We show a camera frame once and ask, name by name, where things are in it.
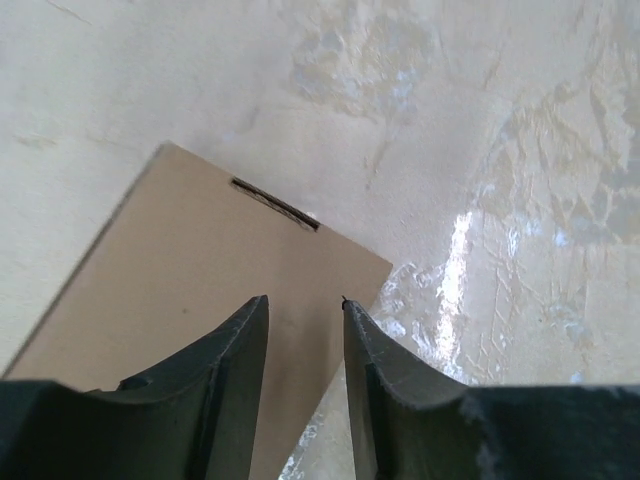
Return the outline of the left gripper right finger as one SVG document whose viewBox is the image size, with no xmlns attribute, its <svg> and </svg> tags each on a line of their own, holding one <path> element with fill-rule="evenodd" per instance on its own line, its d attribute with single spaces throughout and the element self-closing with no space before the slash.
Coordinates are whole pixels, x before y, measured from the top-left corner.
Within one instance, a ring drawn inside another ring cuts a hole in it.
<svg viewBox="0 0 640 480">
<path fill-rule="evenodd" d="M 635 385 L 460 383 L 344 300 L 344 359 L 360 479 L 635 479 Z"/>
</svg>

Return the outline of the brown cardboard express box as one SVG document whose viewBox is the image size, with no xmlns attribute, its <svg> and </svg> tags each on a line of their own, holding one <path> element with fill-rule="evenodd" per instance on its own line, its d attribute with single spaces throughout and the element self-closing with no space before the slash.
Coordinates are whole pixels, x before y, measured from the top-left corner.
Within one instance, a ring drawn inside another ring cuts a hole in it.
<svg viewBox="0 0 640 480">
<path fill-rule="evenodd" d="M 265 295 L 268 343 L 246 479 L 275 479 L 342 361 L 342 302 L 370 306 L 390 270 L 365 247 L 165 144 L 2 382 L 114 391 Z"/>
</svg>

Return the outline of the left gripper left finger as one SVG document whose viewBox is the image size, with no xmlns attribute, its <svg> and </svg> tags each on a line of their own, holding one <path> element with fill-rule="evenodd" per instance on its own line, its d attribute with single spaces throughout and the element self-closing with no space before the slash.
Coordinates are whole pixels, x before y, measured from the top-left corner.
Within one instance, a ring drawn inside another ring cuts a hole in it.
<svg viewBox="0 0 640 480">
<path fill-rule="evenodd" d="M 2 382 L 2 478 L 248 478 L 268 332 L 256 296 L 114 391 Z"/>
</svg>

